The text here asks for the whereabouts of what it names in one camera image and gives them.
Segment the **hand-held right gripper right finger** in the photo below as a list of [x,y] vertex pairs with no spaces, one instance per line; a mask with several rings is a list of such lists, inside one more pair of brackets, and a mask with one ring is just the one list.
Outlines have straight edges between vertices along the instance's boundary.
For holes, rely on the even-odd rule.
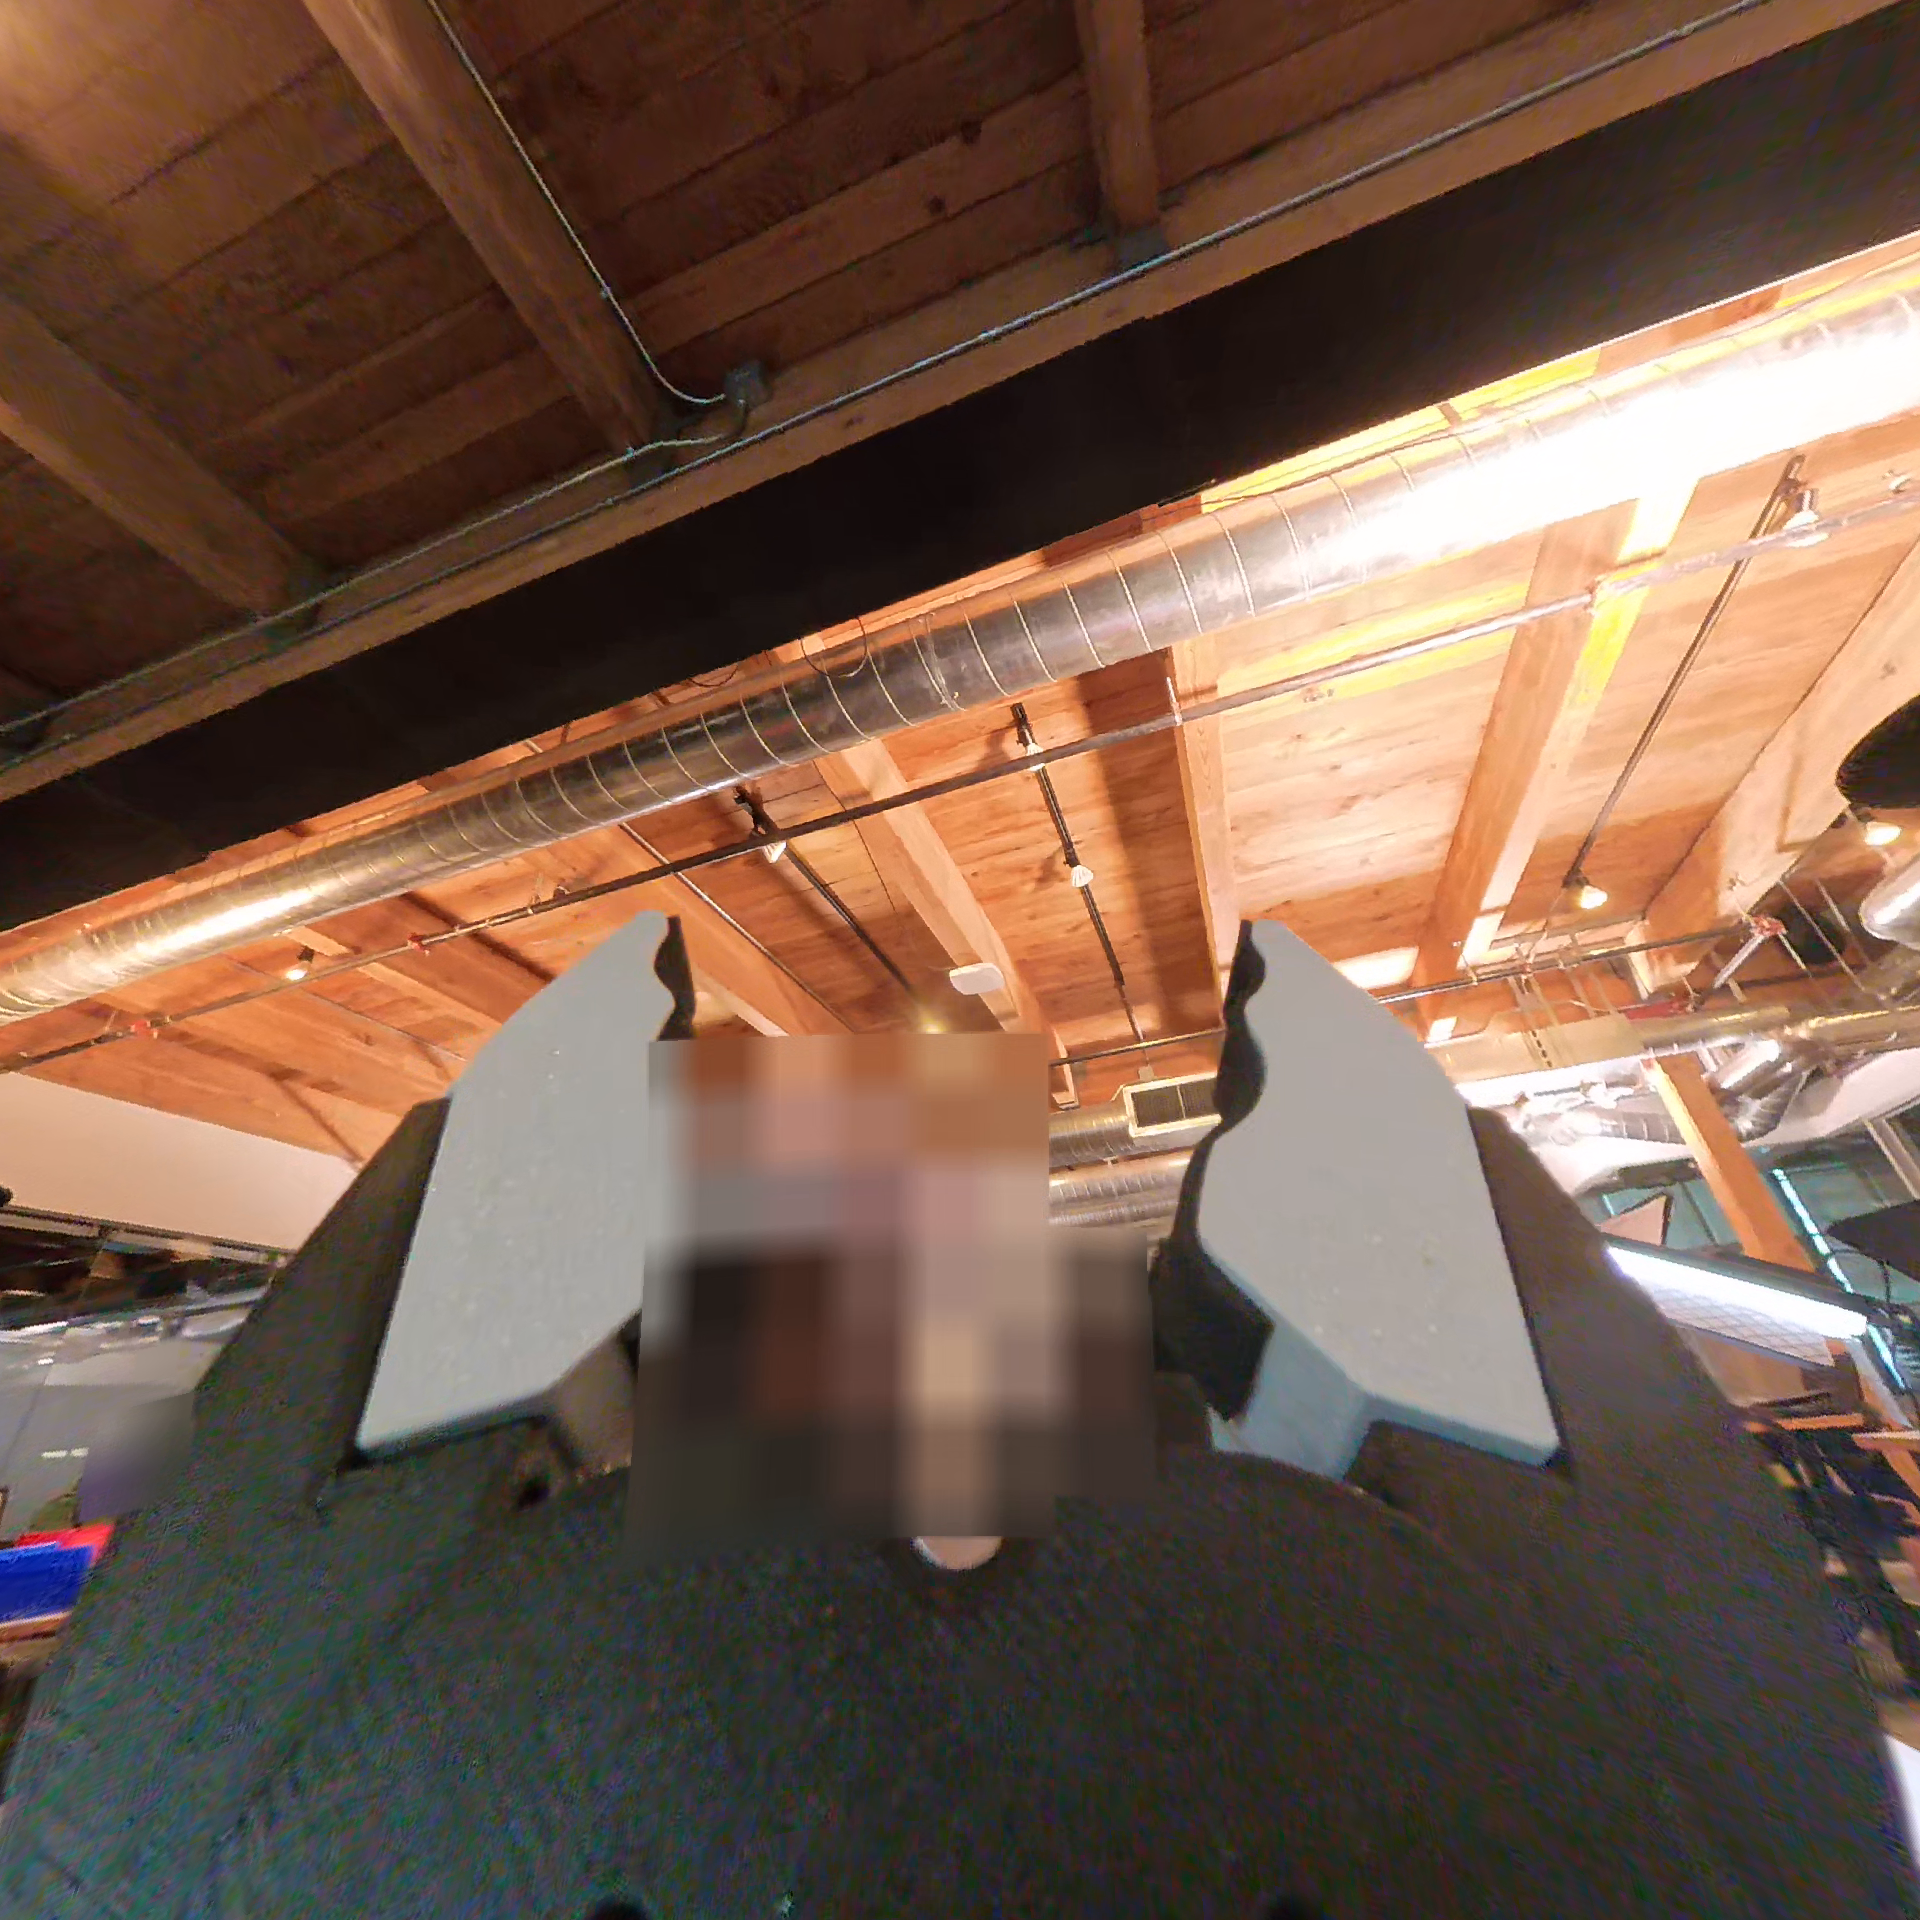
[[1558,1450],[1464,1103],[1275,922],[1239,930],[1216,1127],[1150,1270],[1158,1356],[1213,1440],[1325,1479],[1396,1423],[1538,1467]]

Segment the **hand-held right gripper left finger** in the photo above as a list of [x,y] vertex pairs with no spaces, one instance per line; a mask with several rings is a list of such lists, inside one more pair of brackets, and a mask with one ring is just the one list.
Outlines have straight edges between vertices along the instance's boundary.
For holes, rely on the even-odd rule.
[[356,1429],[396,1456],[541,1419],[632,1452],[638,1319],[664,1176],[650,1056],[690,1021],[680,927],[645,909],[549,982],[456,1082]]

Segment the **tube light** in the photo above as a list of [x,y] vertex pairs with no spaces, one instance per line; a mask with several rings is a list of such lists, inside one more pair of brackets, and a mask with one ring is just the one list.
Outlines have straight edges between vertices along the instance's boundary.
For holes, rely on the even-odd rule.
[[1618,1272],[1671,1320],[1747,1344],[1844,1341],[1869,1331],[1867,1300],[1811,1272],[1747,1255],[1675,1252],[1600,1235]]

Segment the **blue crate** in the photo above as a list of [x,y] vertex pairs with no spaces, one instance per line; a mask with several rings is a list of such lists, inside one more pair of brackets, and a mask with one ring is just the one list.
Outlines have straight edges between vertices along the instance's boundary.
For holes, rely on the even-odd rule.
[[61,1621],[112,1538],[112,1523],[26,1532],[2,1546],[2,1631],[44,1629]]

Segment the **silver ceiling duct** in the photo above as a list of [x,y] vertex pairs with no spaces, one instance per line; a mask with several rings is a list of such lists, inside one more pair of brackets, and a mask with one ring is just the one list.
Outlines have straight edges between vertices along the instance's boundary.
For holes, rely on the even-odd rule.
[[1056,1116],[1046,1128],[1054,1226],[1110,1228],[1171,1216],[1216,1116],[1138,1132],[1122,1102]]
[[4,962],[6,1027],[948,714],[1906,414],[1916,260],[902,616]]

